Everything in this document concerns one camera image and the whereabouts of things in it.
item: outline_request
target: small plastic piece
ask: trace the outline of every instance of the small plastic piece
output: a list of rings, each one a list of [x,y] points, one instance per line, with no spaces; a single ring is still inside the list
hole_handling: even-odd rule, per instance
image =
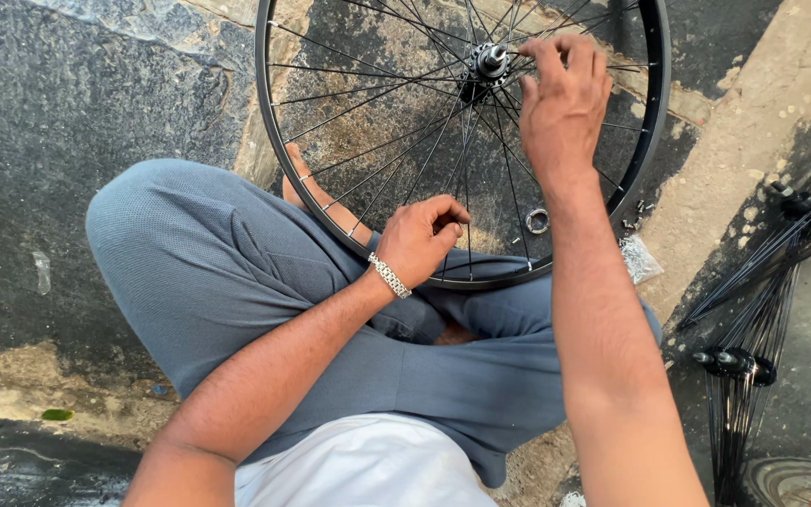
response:
[[[573,491],[562,497],[559,507],[587,507],[587,500],[583,494]]]
[[[631,275],[631,281],[635,285],[665,272],[662,266],[659,266],[659,262],[650,255],[650,251],[647,250],[640,236],[631,235],[622,238],[618,242],[618,248],[622,251],[628,274]]]
[[[36,291],[39,294],[45,294],[52,288],[49,276],[49,257],[46,257],[43,252],[33,252],[33,263],[36,264],[36,274],[39,275],[39,284],[36,286]]]

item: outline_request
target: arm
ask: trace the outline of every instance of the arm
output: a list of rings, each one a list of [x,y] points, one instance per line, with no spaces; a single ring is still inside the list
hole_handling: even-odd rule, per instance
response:
[[[552,329],[587,501],[705,506],[592,164],[612,87],[605,56],[577,35],[532,40],[520,52],[540,70],[539,85],[520,82],[520,126],[553,214]]]
[[[437,196],[400,209],[377,245],[409,289],[461,236],[465,208]],[[222,363],[152,440],[125,507],[233,505],[236,467],[296,409],[333,357],[395,294],[373,266],[356,282]]]

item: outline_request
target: silver bracelet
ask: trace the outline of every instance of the silver bracelet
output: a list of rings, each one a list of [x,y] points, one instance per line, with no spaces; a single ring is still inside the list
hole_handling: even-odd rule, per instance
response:
[[[400,296],[400,298],[404,300],[412,295],[412,292],[403,285],[403,282],[399,281],[397,275],[393,274],[393,270],[382,260],[378,259],[374,252],[371,252],[371,255],[369,255],[367,259],[374,264],[374,269],[380,273],[380,278],[383,278],[384,282],[387,282],[390,289],[393,289],[393,292],[395,292],[397,296]]]

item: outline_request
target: hand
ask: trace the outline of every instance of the hand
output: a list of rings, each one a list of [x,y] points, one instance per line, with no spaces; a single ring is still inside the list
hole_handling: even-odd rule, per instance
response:
[[[595,178],[593,151],[612,89],[605,54],[583,35],[529,40],[518,52],[534,58],[540,72],[540,84],[530,76],[518,84],[522,147],[541,185],[555,190],[580,175]]]
[[[465,207],[447,194],[400,206],[387,220],[375,254],[403,285],[414,289],[456,245],[462,235],[459,224],[470,220]]]

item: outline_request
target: forearm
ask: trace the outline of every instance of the forearm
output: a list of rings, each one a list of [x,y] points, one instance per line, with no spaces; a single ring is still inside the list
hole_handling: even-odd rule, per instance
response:
[[[589,409],[591,396],[620,402],[668,389],[596,173],[570,172],[575,180],[545,191],[553,214],[553,334],[569,411],[576,404]]]
[[[370,269],[218,366],[153,439],[124,505],[231,505],[236,466],[287,420],[334,356],[393,297]]]
[[[287,420],[333,357],[393,297],[371,269],[243,347],[193,390],[165,426],[166,437],[242,461]]]

